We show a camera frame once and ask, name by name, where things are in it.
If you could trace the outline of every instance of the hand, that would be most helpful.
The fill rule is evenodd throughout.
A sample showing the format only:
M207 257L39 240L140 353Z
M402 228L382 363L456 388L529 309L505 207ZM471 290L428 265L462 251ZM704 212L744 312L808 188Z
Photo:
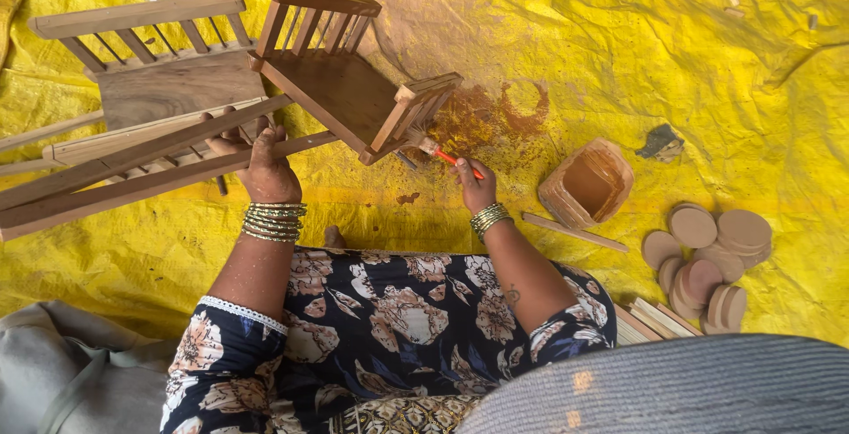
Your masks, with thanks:
M224 108L224 113L233 112L233 106ZM200 115L201 121L212 119L212 114L205 112ZM268 119L261 117L257 120L256 139L253 153L250 155L250 165L247 169L236 172L242 184L248 190L250 200L260 203L296 204L301 202L301 183L289 167L289 161L282 157L274 159L272 148L286 138L286 129L281 125L277 131L268 127ZM239 150L251 148L239 136L239 127L225 131L221 136L207 139L207 145L218 156L234 154Z
M477 169L483 179L475 179L472 168ZM448 171L458 174L454 183L463 185L463 203L472 215L495 203L495 172L479 160L460 157L457 165Z

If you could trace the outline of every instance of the white lace fabric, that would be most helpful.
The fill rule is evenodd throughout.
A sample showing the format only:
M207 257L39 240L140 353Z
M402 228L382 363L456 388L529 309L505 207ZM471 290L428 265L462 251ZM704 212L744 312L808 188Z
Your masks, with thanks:
M253 320L259 323L264 324L268 328L274 331L278 331L282 335L286 335L286 327L280 321L277 321L271 317L268 317L260 312L255 312L250 308L243 307L241 305L237 305L235 303L231 303L230 301L222 300L221 298L203 296L200 301L198 301L199 305L207 305L207 307L218 308L219 310L224 310L225 312L230 312L234 315L240 316L242 318L246 318L249 320Z

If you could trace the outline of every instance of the floral dress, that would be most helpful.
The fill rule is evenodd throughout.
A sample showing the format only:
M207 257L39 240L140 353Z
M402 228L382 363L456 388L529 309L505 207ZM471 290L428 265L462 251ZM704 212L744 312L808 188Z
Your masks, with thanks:
M296 247L279 323L203 297L169 369L161 432L449 432L536 366L612 347L598 281L530 335L487 255Z

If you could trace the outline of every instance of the tattoo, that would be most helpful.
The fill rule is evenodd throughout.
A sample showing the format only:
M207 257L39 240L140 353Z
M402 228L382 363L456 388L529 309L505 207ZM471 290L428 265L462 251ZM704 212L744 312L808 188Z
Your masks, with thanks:
M506 296L507 304L510 306L511 309L515 309L516 304L519 303L519 299L522 298L521 293L519 293L519 291L515 289L515 286L516 285L512 283L510 284L510 290L507 292Z

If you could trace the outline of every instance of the paintbrush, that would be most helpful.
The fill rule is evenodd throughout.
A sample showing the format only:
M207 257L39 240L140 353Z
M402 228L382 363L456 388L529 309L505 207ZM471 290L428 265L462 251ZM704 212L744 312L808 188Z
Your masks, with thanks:
M417 147L422 149L424 152L430 154L431 156L441 157L442 159L447 160L452 165L457 165L457 158L451 156L450 154L446 154L442 152L442 148L440 145L427 135L427 131L417 124L411 124L407 128L407 131L404 133L404 136L407 138L408 142L402 145L400 148L409 148L409 147ZM482 179L483 175L478 172L477 169L472 169L474 171L474 176L477 179Z

